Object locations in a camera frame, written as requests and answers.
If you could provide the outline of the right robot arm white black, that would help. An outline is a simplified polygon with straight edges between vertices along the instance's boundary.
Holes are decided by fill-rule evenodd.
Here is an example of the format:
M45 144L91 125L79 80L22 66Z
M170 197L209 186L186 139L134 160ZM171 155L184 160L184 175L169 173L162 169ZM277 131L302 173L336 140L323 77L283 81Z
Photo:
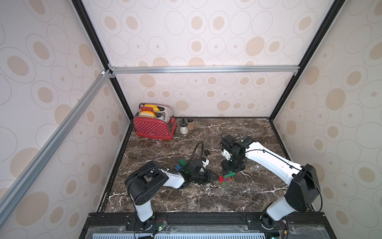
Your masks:
M266 230L273 229L285 216L293 212L306 212L321 196L316 169L287 160L246 135L235 138L229 134L220 141L221 162L224 173L243 171L248 160L254 161L274 173L286 185L284 196L270 203L261 213L260 221Z

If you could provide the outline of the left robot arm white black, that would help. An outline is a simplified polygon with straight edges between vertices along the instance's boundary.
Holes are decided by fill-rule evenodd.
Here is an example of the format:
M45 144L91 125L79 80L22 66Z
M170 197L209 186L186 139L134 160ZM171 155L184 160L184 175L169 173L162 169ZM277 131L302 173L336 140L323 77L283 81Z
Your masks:
M185 189L191 184L205 185L212 182L215 175L206 169L207 162L201 159L185 162L181 159L176 170L171 171L152 160L131 173L124 184L133 202L139 227L146 231L161 220L154 215L151 199L162 187Z

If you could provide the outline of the red long lego brick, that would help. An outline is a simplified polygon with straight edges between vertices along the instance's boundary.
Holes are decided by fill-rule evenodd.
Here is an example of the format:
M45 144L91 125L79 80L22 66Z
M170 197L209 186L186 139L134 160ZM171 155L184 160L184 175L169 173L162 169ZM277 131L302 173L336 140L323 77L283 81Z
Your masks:
M229 181L225 181L224 178L223 178L222 176L219 178L219 181L220 181L220 183L223 183L223 182L229 182Z

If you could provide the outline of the green long lego brick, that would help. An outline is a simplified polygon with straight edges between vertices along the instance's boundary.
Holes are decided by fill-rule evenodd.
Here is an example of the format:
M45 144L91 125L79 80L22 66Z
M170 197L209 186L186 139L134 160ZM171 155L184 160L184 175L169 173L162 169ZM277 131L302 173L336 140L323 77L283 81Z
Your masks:
M224 176L224 178L229 178L229 177L232 177L234 175L235 175L235 173L230 171L227 175Z
M180 160L179 160L179 165L180 165L181 167L185 167L185 166L187 165L187 163L186 163L186 161L185 161L184 159L180 159Z

